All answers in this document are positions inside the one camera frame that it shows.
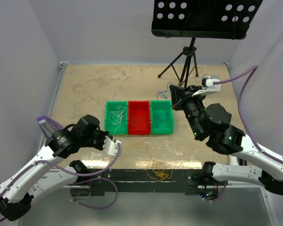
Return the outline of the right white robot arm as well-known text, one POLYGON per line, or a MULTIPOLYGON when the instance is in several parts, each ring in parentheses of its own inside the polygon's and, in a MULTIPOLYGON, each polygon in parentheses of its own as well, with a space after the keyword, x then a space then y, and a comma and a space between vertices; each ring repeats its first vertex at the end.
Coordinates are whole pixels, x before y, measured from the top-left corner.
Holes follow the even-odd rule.
POLYGON ((237 157, 250 166, 205 162, 196 179, 203 185, 237 181, 256 184, 267 191, 283 195, 283 156, 262 145, 231 124, 232 115, 219 103, 204 106, 199 86, 182 88, 170 85, 172 109, 183 111, 195 140, 207 140, 214 152, 237 157))

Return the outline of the green plastic bin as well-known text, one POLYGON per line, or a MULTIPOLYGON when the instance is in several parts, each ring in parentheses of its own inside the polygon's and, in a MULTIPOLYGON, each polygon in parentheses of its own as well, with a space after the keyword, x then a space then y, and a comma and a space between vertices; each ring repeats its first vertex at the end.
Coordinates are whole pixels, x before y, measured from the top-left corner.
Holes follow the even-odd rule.
POLYGON ((107 101, 105 109, 105 130, 110 135, 128 134, 128 102, 107 101))
POLYGON ((151 134, 168 135, 174 131, 174 115, 170 100, 151 100, 151 134))

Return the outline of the red plastic bin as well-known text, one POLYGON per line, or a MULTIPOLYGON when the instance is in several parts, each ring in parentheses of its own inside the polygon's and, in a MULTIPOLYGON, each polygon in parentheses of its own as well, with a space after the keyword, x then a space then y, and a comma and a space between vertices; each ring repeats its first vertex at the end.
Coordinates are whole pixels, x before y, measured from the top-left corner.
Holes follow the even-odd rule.
POLYGON ((128 102, 128 134, 149 135, 151 132, 150 102, 128 102))

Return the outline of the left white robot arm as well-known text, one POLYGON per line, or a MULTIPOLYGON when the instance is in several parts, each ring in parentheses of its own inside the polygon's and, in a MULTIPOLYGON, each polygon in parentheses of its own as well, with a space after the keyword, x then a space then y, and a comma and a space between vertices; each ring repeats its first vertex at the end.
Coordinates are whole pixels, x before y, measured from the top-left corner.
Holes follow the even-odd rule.
POLYGON ((38 118, 38 123, 47 138, 45 145, 20 171, 0 183, 0 214, 9 221, 21 218, 46 194, 65 185, 83 185, 112 166, 109 163, 90 173, 81 161, 73 161, 66 168, 58 165, 80 148, 95 148, 114 157, 120 151, 120 143, 100 129, 100 121, 94 116, 86 115, 65 127, 47 117, 38 118))

